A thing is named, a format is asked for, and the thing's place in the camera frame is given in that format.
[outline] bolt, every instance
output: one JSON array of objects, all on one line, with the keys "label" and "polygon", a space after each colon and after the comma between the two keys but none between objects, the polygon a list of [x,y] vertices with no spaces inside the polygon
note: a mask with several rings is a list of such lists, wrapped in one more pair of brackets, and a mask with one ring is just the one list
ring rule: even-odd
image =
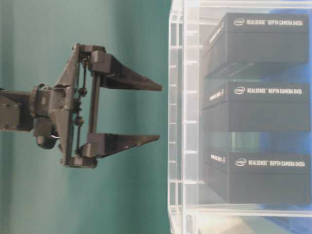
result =
[{"label": "bolt", "polygon": [[82,126],[84,123],[84,120],[81,116],[78,116],[76,119],[75,119],[75,125],[77,126]]},{"label": "bolt", "polygon": [[81,94],[83,97],[87,95],[87,89],[86,88],[80,88],[79,94]]}]

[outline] green backdrop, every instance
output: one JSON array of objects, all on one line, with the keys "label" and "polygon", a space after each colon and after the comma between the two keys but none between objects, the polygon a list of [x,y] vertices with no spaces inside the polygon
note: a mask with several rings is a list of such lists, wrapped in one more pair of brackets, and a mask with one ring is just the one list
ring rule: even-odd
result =
[{"label": "green backdrop", "polygon": [[1,132],[1,234],[169,233],[169,8],[170,0],[0,0],[0,87],[52,86],[75,42],[104,45],[164,86],[161,93],[101,90],[98,132],[161,139],[102,159],[94,170],[63,167],[57,147],[38,148],[32,133]]}]

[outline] transparent shelf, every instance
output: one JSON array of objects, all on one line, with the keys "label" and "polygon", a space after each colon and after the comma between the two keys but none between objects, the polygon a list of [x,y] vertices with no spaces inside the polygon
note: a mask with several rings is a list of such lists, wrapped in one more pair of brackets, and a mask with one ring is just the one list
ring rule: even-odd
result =
[{"label": "transparent shelf", "polygon": [[312,1],[172,0],[174,234],[309,234]]}]

